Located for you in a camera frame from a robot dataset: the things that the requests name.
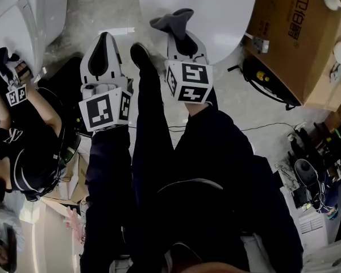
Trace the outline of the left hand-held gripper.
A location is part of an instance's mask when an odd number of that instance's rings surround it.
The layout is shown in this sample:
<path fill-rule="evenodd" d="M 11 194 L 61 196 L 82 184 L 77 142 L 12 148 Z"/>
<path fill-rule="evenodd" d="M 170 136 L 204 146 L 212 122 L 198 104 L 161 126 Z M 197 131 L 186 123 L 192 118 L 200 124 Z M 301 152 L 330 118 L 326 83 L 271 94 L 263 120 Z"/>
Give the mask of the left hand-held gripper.
<path fill-rule="evenodd" d="M 97 132 L 127 125 L 133 79 L 121 76 L 117 45 L 109 32 L 92 42 L 80 72 L 83 85 L 78 104 L 86 130 Z"/>

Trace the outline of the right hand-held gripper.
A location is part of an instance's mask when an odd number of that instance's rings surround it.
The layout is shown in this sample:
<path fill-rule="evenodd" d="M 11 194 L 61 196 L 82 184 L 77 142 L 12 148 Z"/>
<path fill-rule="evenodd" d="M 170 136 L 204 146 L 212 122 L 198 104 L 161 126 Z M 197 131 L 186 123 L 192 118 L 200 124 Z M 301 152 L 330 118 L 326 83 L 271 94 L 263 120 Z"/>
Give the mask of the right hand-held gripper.
<path fill-rule="evenodd" d="M 184 62 L 188 57 L 179 53 L 174 35 L 168 34 L 165 80 L 176 101 L 204 104 L 213 87 L 213 66 L 199 64 L 208 63 L 206 47 L 192 32 L 186 34 L 193 42 L 193 53 L 188 55 L 193 63 Z"/>

